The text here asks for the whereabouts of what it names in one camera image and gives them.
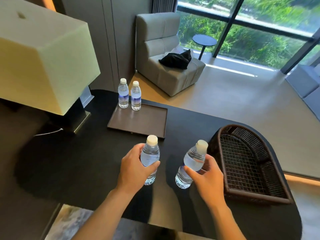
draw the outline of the lamp shade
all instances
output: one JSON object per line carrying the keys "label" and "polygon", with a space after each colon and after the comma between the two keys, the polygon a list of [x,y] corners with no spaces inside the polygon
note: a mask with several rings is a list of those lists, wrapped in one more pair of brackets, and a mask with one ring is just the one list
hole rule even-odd
{"label": "lamp shade", "polygon": [[0,98],[64,115],[99,74],[86,22],[0,0]]}

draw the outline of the chair backrest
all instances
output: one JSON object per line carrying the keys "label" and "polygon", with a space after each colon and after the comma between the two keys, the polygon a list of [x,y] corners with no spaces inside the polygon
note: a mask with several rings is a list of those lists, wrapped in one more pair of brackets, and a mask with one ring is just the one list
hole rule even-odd
{"label": "chair backrest", "polygon": [[180,15],[174,12],[139,14],[137,27],[137,56],[152,57],[170,52],[179,44]]}

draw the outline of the gray armchair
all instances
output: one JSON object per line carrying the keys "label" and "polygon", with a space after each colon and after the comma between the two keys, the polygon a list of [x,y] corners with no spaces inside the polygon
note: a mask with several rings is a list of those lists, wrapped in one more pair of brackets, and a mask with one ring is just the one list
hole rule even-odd
{"label": "gray armchair", "polygon": [[179,44],[180,16],[173,12],[137,15],[136,69],[169,96],[196,83],[206,66],[192,58],[186,70],[163,66],[158,60]]}

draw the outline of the trees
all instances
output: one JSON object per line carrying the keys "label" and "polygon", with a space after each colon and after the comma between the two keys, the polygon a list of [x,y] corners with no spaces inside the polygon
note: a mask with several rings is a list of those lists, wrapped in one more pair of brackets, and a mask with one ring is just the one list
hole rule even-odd
{"label": "trees", "polygon": [[[228,12],[235,0],[179,0],[197,6]],[[192,14],[182,13],[179,28],[180,42],[189,48],[201,49],[192,41],[195,34],[206,34],[218,40],[225,23]],[[320,26],[320,1],[313,0],[245,0],[239,11],[244,16],[259,21],[278,24],[313,33]],[[281,68],[304,44],[284,36],[251,28],[232,25],[219,54],[274,68]],[[207,47],[212,52],[214,47]],[[309,56],[319,51],[316,47]]]}

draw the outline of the wicker basket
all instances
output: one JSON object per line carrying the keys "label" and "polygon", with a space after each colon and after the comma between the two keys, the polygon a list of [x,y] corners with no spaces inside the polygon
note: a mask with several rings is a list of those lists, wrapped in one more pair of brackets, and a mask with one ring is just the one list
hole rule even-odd
{"label": "wicker basket", "polygon": [[293,202],[270,150],[252,130],[236,124],[220,128],[208,154],[224,175],[225,197],[262,204]]}

